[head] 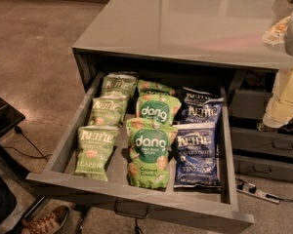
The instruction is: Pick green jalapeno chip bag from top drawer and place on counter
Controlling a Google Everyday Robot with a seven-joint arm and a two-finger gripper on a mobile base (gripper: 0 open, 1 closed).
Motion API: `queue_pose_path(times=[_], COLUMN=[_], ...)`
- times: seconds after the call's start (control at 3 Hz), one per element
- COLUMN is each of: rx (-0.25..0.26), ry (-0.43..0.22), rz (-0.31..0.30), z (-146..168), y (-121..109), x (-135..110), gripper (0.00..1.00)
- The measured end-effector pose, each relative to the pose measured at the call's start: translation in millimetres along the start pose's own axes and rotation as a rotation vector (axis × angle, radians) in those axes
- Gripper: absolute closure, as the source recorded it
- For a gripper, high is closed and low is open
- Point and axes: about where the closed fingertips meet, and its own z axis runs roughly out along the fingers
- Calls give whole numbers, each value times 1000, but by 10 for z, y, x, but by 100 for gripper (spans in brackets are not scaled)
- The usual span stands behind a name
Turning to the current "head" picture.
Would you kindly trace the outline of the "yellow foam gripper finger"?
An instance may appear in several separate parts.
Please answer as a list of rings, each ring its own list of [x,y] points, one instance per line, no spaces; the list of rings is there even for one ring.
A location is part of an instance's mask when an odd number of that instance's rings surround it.
[[[266,107],[263,123],[280,128],[293,119],[293,67],[279,70],[275,76],[272,97]]]

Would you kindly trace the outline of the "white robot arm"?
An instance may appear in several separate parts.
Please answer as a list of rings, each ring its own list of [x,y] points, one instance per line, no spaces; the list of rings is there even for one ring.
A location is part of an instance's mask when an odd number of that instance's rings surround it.
[[[285,52],[293,57],[293,12],[279,21],[265,35],[284,43]],[[272,97],[266,107],[263,122],[271,128],[280,128],[293,119],[293,67],[279,70],[274,78]]]

